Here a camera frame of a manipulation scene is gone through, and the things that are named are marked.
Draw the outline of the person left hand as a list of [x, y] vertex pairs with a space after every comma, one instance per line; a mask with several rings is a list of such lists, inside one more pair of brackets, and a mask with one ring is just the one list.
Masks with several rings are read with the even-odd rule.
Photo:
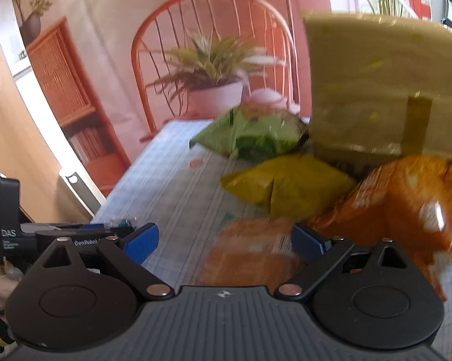
[[0, 312], [4, 310], [9, 296], [23, 277], [22, 272], [6, 261], [0, 265]]

